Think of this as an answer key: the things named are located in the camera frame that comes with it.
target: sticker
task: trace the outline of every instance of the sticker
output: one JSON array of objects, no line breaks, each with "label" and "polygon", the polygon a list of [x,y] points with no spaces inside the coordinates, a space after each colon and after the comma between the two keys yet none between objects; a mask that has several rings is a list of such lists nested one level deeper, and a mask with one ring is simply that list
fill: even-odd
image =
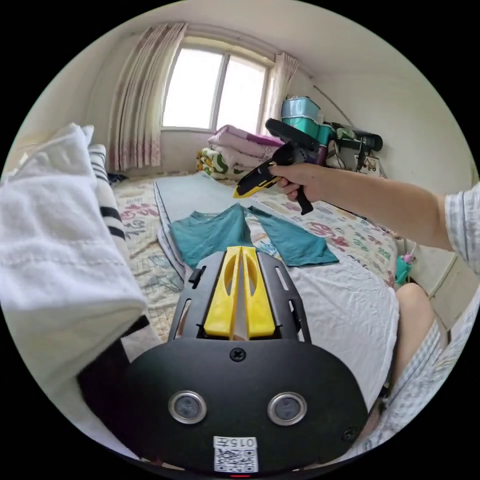
[{"label": "sticker", "polygon": [[214,436],[215,472],[252,474],[259,471],[257,439],[254,436]]}]

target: ceiling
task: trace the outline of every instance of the ceiling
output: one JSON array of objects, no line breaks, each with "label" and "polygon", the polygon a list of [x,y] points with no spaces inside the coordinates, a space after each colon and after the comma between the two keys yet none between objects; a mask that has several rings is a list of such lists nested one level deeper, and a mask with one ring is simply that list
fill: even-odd
[{"label": "ceiling", "polygon": [[418,80],[421,75],[400,52],[366,28],[302,1],[184,0],[144,13],[118,29],[139,32],[165,21],[242,32],[293,55],[314,77],[369,73]]}]

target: window sill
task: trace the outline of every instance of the window sill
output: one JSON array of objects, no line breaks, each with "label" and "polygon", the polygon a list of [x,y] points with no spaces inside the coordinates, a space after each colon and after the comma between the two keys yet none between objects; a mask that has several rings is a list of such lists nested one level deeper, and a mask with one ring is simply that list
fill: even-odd
[{"label": "window sill", "polygon": [[207,128],[193,128],[187,126],[163,126],[160,128],[161,132],[184,132],[191,134],[209,134],[213,135],[215,130],[210,130]]}]

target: sleeve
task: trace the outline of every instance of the sleeve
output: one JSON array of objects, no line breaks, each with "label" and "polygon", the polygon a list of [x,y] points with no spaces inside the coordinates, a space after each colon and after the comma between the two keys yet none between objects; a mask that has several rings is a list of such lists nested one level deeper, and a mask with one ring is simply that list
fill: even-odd
[{"label": "sleeve", "polygon": [[445,220],[453,250],[480,277],[480,183],[446,196]]}]

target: yellow gripper fingers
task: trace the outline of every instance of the yellow gripper fingers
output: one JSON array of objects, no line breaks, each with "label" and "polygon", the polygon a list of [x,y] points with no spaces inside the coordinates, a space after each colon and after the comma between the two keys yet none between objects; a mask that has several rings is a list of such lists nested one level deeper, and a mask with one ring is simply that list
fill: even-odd
[{"label": "yellow gripper fingers", "polygon": [[241,246],[226,249],[203,329],[208,336],[232,340],[237,313]]},{"label": "yellow gripper fingers", "polygon": [[255,248],[244,246],[242,248],[242,260],[248,339],[271,337],[275,332],[275,322]]}]

